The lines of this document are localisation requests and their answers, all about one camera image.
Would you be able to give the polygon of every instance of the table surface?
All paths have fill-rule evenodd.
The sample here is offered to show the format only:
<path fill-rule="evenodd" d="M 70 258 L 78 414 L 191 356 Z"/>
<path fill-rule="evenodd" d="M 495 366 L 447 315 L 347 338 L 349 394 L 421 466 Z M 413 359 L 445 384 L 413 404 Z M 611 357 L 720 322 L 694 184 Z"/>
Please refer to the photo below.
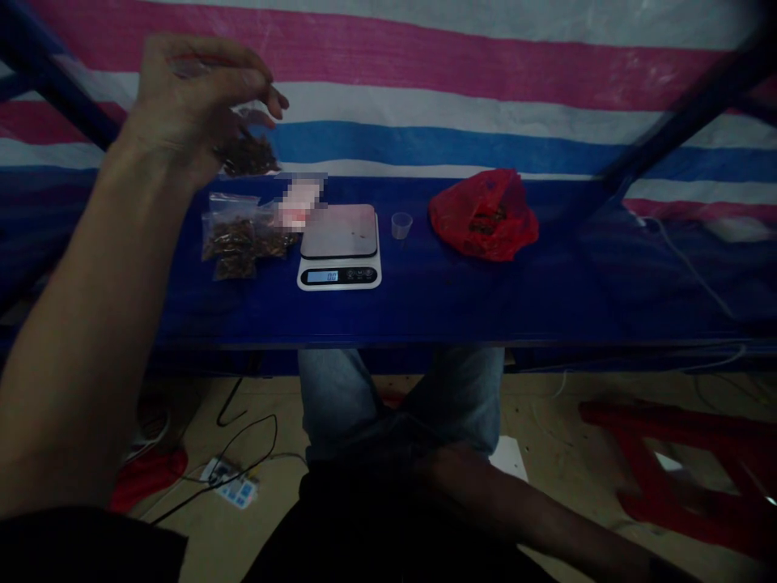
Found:
<path fill-rule="evenodd" d="M 378 215 L 383 282 L 358 291 L 300 290 L 298 245 L 285 260 L 260 260 L 255 280 L 213 282 L 214 263 L 201 261 L 207 194 L 199 193 L 176 250 L 157 346 L 624 345 L 747 338 L 660 233 L 640 226 L 619 204 L 564 232 L 559 217 L 571 204 L 600 194 L 598 183 L 526 181 L 540 241 L 513 262 L 489 263 L 461 256 L 431 229 L 429 200 L 453 182 L 329 178 L 325 202 L 369 203 Z M 267 202 L 284 186 L 263 177 L 211 189 Z M 391 215 L 398 211 L 414 217 L 404 246 L 391 237 Z M 695 224 L 667 228 L 737 319 L 774 319 L 772 243 L 733 249 Z"/>

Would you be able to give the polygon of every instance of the floor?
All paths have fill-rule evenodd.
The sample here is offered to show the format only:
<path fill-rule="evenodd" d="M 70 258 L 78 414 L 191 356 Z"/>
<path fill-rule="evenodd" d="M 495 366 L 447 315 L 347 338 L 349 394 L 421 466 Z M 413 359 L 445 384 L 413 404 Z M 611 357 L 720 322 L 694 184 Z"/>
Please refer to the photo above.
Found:
<path fill-rule="evenodd" d="M 667 373 L 569 373 L 563 392 L 561 374 L 505 376 L 502 384 L 502 434 L 517 439 L 529 482 L 576 512 L 644 545 L 702 581 L 751 581 L 762 566 L 743 555 L 713 547 L 650 525 L 633 523 L 620 509 L 615 491 L 630 482 L 602 430 L 582 423 L 577 404 L 594 398 L 642 398 L 679 405 L 691 411 L 726 411 L 751 419 L 777 421 L 774 395 L 760 389 L 746 375 L 726 375 L 761 400 L 743 394 L 725 379 Z M 406 392 L 419 377 L 376 377 L 379 389 Z M 186 429 L 184 445 L 189 469 L 207 463 L 245 425 L 271 413 L 278 417 L 275 453 L 304 453 L 299 379 L 246 379 L 226 413 L 229 420 L 247 411 L 226 428 L 215 420 L 234 379 L 157 381 L 148 393 L 162 393 L 174 403 L 173 426 Z M 265 455 L 272 443 L 272 422 L 259 423 L 238 437 L 227 457 L 243 466 Z M 677 452 L 693 476 L 708 487 L 725 489 L 716 462 L 698 451 Z M 168 518 L 163 525 L 189 537 L 181 580 L 240 581 L 261 546 L 296 502 L 299 481 L 306 472 L 296 457 L 277 457 L 259 465 L 257 499 L 245 510 L 229 505 L 212 492 Z M 182 483 L 172 492 L 160 492 L 140 503 L 134 517 L 153 520 L 191 496 L 202 486 Z M 572 568 L 536 553 L 532 555 L 563 583 L 589 581 Z"/>

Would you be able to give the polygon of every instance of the red plastic bag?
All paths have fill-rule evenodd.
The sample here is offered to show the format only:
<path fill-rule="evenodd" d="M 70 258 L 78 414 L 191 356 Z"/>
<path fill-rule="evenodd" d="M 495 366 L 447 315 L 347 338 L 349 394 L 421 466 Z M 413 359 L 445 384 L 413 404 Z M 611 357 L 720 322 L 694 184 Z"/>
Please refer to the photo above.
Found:
<path fill-rule="evenodd" d="M 444 190 L 429 203 L 429 216 L 440 239 L 487 261 L 512 261 L 540 236 L 520 176 L 508 168 L 480 172 Z"/>

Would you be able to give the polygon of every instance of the blue table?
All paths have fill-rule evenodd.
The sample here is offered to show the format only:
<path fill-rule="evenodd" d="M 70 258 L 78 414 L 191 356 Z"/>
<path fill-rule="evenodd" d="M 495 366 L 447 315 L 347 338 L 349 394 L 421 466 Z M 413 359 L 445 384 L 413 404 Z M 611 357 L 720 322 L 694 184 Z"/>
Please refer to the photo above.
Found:
<path fill-rule="evenodd" d="M 256 280 L 212 282 L 214 263 L 200 261 L 199 215 L 207 200 L 198 195 L 173 262 L 158 346 L 623 345 L 744 338 L 660 237 L 619 205 L 602 209 L 575 233 L 543 239 L 563 211 L 591 196 L 598 183 L 528 181 L 540 242 L 514 262 L 488 263 L 462 257 L 431 230 L 428 201 L 453 182 L 329 179 L 326 202 L 370 203 L 378 214 L 384 278 L 371 291 L 298 289 L 299 246 L 286 260 L 260 260 Z M 283 186 L 264 178 L 225 181 L 214 189 L 270 200 Z M 397 211 L 414 217 L 404 248 L 390 233 Z M 720 280 L 720 274 L 710 277 Z M 727 297 L 737 302 L 736 295 Z"/>
<path fill-rule="evenodd" d="M 94 176 L 93 171 L 3 174 L 3 289 L 23 286 L 28 267 L 65 242 Z M 661 235 L 641 226 L 619 203 L 604 205 L 582 224 L 570 220 L 570 209 L 602 195 L 598 182 L 527 181 L 540 240 L 514 262 L 499 264 L 463 257 L 431 230 L 428 201 L 453 182 L 329 179 L 326 202 L 368 202 L 378 213 L 384 280 L 370 291 L 298 289 L 299 246 L 286 260 L 260 260 L 256 280 L 212 281 L 214 263 L 201 261 L 200 214 L 207 192 L 197 194 L 172 264 L 152 368 L 242 374 L 256 362 L 256 351 L 285 350 L 265 355 L 261 373 L 289 373 L 293 350 L 312 346 L 412 347 L 404 354 L 382 351 L 376 372 L 420 372 L 441 343 L 518 347 L 524 369 L 602 359 L 586 368 L 633 368 L 612 360 L 624 347 L 646 347 L 654 354 L 718 347 L 699 359 L 656 360 L 648 368 L 715 363 L 735 354 L 740 343 L 752 347 L 748 355 L 775 353 L 772 346 L 754 345 L 758 337 L 775 336 L 775 242 L 726 245 L 696 223 L 666 224 L 675 245 L 737 315 L 732 321 Z M 284 187 L 266 177 L 217 182 L 211 189 L 267 201 Z M 396 211 L 414 217 L 405 248 L 390 235 Z M 4 350 L 13 336 L 12 329 L 5 330 Z"/>

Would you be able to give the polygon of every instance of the jeans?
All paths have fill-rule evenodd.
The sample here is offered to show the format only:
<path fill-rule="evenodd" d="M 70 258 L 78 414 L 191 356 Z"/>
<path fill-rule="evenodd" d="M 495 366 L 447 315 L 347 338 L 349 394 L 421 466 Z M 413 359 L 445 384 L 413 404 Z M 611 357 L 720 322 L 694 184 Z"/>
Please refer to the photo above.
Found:
<path fill-rule="evenodd" d="M 356 350 L 301 350 L 299 377 L 309 462 L 406 468 L 446 443 L 490 455 L 499 440 L 503 348 L 451 347 L 397 410 L 380 400 Z"/>

